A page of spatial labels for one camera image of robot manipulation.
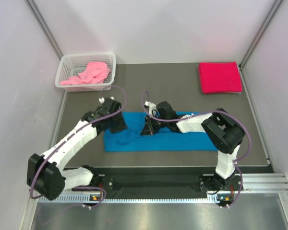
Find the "blue t shirt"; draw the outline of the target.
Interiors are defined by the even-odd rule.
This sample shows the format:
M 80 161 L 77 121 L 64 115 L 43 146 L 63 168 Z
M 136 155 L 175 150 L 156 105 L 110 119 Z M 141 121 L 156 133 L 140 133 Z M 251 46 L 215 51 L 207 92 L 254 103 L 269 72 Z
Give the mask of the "blue t shirt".
M 124 112 L 123 116 L 128 129 L 116 134 L 105 131 L 103 142 L 106 152 L 217 150 L 203 132 L 179 134 L 162 128 L 155 135 L 142 136 L 145 113 Z

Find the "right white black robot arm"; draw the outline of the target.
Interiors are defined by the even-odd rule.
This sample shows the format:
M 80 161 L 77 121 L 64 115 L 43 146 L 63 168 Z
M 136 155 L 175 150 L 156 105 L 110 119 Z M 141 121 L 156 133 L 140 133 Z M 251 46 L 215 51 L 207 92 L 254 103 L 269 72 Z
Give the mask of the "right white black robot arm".
M 171 105 L 163 101 L 154 104 L 145 101 L 143 104 L 147 115 L 142 136 L 157 134 L 160 129 L 168 128 L 173 133 L 205 133 L 217 149 L 217 165 L 215 174 L 202 178 L 201 190 L 209 194 L 227 189 L 235 175 L 235 160 L 244 138 L 242 127 L 227 112 L 218 108 L 213 113 L 203 115 L 179 115 Z

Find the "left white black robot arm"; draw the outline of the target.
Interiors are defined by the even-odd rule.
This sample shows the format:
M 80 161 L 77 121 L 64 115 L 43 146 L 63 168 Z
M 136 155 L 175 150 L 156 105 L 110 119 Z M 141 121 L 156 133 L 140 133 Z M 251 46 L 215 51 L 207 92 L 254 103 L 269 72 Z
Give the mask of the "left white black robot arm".
M 100 101 L 101 105 L 95 111 L 85 113 L 57 144 L 41 155 L 35 153 L 29 158 L 26 183 L 31 191 L 54 200 L 65 190 L 79 186 L 94 190 L 99 186 L 99 178 L 92 167 L 66 170 L 65 166 L 80 149 L 102 132 L 108 130 L 115 134 L 127 129 L 121 103 L 112 97 Z

